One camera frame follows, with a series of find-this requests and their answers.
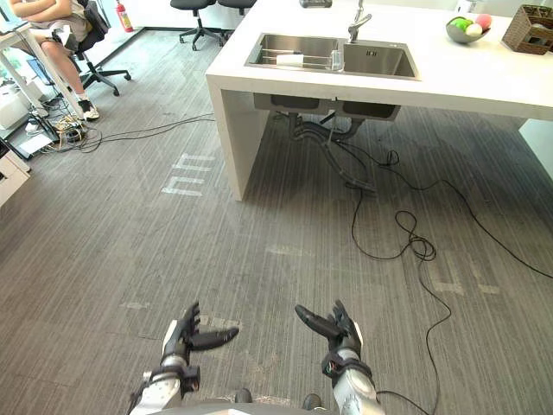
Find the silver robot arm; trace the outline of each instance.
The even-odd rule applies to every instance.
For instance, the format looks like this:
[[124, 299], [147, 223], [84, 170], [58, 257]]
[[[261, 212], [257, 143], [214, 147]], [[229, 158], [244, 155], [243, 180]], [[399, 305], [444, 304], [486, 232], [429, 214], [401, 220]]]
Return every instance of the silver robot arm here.
[[190, 352], [227, 344], [238, 328], [200, 333], [200, 308], [195, 303], [181, 320], [173, 320], [163, 339], [160, 366], [143, 375], [143, 383], [131, 395], [128, 415], [150, 415], [181, 405], [185, 393], [200, 388], [200, 368], [190, 366]]
[[349, 317], [344, 304], [337, 301], [334, 315], [327, 319], [301, 305], [296, 305], [296, 313], [310, 329], [328, 340], [329, 351], [321, 367], [332, 379], [340, 415], [385, 415], [377, 401], [371, 369], [359, 358], [363, 347], [359, 325]]

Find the fire extinguisher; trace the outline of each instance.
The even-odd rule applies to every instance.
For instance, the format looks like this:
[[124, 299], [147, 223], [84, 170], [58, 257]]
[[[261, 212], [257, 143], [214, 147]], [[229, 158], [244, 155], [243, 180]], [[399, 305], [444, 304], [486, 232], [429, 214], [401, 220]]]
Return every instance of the fire extinguisher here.
[[118, 13], [121, 26], [123, 26], [125, 32], [132, 32], [134, 29], [132, 28], [132, 24], [130, 24], [130, 19], [124, 6], [119, 2], [119, 0], [116, 1], [118, 2], [118, 5], [116, 6], [115, 11]]

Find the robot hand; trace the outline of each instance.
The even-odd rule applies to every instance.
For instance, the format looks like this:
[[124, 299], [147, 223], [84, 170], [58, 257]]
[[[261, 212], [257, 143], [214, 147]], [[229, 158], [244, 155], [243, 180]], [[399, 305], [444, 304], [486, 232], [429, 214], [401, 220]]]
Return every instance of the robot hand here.
[[307, 326], [314, 332], [324, 336], [328, 340], [328, 350], [338, 352], [344, 348], [353, 350], [357, 356], [361, 355], [363, 337], [358, 324], [347, 314], [346, 307], [340, 301], [336, 301], [333, 307], [334, 315], [327, 319], [317, 316], [302, 305], [296, 305], [296, 313]]
[[180, 320], [174, 320], [169, 326], [163, 344], [164, 361], [172, 355], [180, 356], [190, 364], [190, 352], [218, 348], [228, 343], [238, 334], [238, 327], [231, 327], [227, 330], [200, 333], [200, 305], [198, 302], [189, 307]]

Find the double sink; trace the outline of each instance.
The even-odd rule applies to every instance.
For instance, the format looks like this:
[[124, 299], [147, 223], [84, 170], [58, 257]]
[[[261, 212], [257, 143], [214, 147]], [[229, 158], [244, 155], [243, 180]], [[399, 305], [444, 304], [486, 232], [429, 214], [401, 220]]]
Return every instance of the double sink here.
[[[341, 55], [338, 69], [333, 68], [333, 51]], [[302, 65], [277, 65], [277, 56], [283, 54], [302, 54]], [[419, 80], [407, 45], [384, 41], [262, 34], [246, 66]]]
[[[303, 55], [294, 66], [277, 64], [277, 56]], [[292, 71], [335, 73], [398, 80], [420, 80], [413, 57], [404, 43], [356, 41], [309, 36], [262, 34], [245, 63], [249, 67], [267, 67]], [[291, 97], [254, 93], [256, 108], [264, 110], [326, 114], [393, 120], [398, 105]]]

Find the green apple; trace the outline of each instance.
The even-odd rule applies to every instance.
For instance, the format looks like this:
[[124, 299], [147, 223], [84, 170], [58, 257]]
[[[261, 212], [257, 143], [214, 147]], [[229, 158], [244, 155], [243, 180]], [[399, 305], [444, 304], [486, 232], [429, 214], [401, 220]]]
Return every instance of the green apple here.
[[467, 30], [468, 26], [473, 24], [473, 21], [469, 19], [465, 19], [464, 17], [457, 17], [450, 24], [457, 26], [459, 29], [461, 29], [464, 32], [465, 30]]

